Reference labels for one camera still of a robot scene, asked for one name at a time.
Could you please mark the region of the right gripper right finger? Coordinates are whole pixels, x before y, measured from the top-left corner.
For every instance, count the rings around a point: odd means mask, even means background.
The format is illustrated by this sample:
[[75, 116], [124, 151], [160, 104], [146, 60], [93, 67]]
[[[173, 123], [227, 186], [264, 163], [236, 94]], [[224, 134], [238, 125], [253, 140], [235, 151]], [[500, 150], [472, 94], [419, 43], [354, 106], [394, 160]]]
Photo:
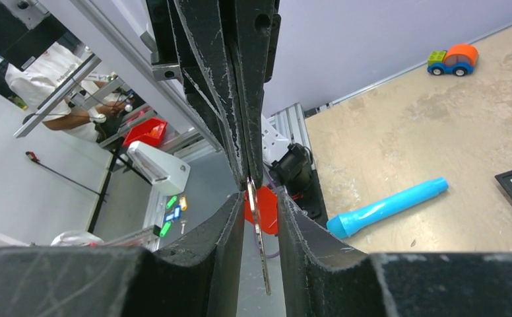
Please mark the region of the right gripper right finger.
[[288, 316], [512, 316], [512, 253], [371, 253], [278, 196]]

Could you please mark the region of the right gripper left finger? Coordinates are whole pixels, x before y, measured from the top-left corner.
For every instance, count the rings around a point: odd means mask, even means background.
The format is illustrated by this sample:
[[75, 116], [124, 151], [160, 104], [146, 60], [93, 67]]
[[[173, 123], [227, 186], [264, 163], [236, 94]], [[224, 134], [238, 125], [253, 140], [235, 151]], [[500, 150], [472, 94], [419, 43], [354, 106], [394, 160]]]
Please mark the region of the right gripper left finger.
[[0, 316], [235, 316], [244, 195], [152, 252], [132, 246], [0, 248]]

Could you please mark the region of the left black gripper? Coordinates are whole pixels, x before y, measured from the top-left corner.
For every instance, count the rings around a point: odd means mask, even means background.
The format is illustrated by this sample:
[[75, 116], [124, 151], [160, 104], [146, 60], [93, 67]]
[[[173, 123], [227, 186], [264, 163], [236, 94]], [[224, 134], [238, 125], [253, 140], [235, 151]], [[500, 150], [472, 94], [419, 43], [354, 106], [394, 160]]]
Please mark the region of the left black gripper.
[[[246, 190], [248, 181], [262, 184], [261, 114], [282, 23], [279, 2], [144, 3], [153, 32], [154, 78], [183, 83], [181, 66], [212, 110], [239, 190]], [[176, 42], [170, 12], [175, 35], [182, 36]]]

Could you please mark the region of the red key tag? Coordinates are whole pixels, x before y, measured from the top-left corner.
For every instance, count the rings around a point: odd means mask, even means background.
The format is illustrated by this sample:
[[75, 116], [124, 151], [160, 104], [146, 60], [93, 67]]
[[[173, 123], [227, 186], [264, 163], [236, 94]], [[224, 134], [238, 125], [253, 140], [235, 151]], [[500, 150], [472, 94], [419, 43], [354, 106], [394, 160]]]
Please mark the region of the red key tag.
[[[253, 225], [253, 235], [257, 237], [254, 231], [253, 214], [250, 208], [250, 202], [247, 191], [245, 193], [244, 218]], [[268, 235], [278, 234], [278, 198], [277, 195], [268, 187], [261, 187], [256, 191], [258, 206], [260, 210], [261, 232]]]

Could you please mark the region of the silver key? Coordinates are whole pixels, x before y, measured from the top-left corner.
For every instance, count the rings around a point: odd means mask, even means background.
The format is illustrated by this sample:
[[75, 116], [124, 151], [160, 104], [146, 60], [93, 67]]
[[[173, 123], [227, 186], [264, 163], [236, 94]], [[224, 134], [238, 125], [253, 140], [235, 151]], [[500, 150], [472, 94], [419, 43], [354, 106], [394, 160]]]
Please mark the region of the silver key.
[[249, 201], [249, 208], [254, 221], [254, 233], [255, 239], [257, 242], [257, 247], [259, 250], [260, 258], [261, 258], [261, 266], [263, 272], [263, 281], [265, 284], [265, 291], [268, 296], [272, 295], [271, 290], [271, 282], [269, 279], [269, 269], [267, 265], [267, 257], [265, 254], [265, 246], [262, 237], [262, 231], [260, 226], [260, 210], [257, 199], [257, 188], [255, 187], [255, 183], [252, 177], [247, 177], [247, 196]]

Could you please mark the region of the blue plastic flashlight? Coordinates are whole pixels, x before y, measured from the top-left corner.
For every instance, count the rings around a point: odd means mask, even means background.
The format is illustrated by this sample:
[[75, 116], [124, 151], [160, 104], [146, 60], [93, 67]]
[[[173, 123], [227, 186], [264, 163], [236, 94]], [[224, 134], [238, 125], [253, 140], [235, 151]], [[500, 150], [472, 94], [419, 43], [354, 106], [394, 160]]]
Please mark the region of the blue plastic flashlight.
[[355, 211], [338, 214], [327, 221], [327, 230], [339, 239], [348, 238], [372, 224], [430, 200], [448, 189], [449, 185], [442, 177], [422, 182]]

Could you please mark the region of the pile of coloured key tags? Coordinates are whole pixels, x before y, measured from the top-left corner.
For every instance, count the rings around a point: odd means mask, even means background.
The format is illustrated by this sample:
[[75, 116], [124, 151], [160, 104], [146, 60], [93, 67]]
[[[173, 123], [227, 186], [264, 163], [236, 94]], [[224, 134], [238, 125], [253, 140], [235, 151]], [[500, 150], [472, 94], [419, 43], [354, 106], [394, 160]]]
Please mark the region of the pile of coloured key tags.
[[185, 195], [173, 195], [164, 204], [164, 216], [159, 237], [163, 238], [167, 235], [174, 221], [182, 218], [182, 213], [187, 211], [188, 200]]

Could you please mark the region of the white box device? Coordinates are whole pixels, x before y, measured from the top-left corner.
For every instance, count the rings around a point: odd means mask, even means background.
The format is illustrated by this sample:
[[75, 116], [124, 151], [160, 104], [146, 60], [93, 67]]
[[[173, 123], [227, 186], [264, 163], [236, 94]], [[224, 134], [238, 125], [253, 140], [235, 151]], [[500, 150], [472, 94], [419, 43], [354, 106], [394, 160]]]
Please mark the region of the white box device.
[[127, 156], [161, 194], [177, 195], [185, 190], [191, 167], [180, 158], [140, 141], [130, 144]]

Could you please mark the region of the red plastic bin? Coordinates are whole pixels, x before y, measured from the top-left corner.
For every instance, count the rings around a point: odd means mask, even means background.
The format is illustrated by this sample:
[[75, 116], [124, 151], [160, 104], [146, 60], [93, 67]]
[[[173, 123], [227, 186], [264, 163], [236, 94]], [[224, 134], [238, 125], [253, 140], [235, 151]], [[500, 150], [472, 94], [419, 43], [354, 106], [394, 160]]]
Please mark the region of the red plastic bin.
[[124, 139], [123, 146], [128, 147], [135, 141], [140, 141], [152, 147], [159, 147], [166, 133], [167, 121], [159, 118], [149, 118], [133, 127]]

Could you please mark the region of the person in white shirt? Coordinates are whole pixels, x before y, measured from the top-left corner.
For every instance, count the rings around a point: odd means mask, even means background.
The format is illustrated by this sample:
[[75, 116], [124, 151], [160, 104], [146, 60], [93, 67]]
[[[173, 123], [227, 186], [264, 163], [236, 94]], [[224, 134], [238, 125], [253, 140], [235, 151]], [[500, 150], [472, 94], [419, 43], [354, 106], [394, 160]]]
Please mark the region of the person in white shirt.
[[[5, 82], [30, 110], [36, 111], [82, 63], [81, 58], [56, 42], [24, 71], [8, 64]], [[71, 106], [70, 99], [65, 97], [42, 123], [50, 130], [95, 143], [110, 134], [109, 122], [128, 104], [123, 97], [110, 93], [85, 110], [80, 106]]]

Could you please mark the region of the toy car orange blue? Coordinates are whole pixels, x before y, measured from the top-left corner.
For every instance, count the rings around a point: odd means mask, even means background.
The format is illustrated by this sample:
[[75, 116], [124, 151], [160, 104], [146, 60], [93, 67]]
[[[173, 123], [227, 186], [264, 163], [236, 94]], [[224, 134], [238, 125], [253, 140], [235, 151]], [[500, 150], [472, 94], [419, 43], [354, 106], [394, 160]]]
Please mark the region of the toy car orange blue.
[[457, 44], [448, 50], [433, 51], [427, 60], [427, 72], [433, 76], [473, 74], [479, 58], [478, 50], [470, 44]]

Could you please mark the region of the aluminium frame rail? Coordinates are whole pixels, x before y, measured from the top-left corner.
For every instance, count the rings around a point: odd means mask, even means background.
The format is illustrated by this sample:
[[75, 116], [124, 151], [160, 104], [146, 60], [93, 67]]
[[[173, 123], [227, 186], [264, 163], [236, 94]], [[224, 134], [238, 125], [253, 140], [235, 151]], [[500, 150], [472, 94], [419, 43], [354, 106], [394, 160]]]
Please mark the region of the aluminium frame rail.
[[144, 1], [43, 1], [43, 5], [177, 132], [194, 129], [216, 151], [221, 149], [189, 109], [177, 82], [154, 78], [150, 50], [141, 40], [149, 24]]

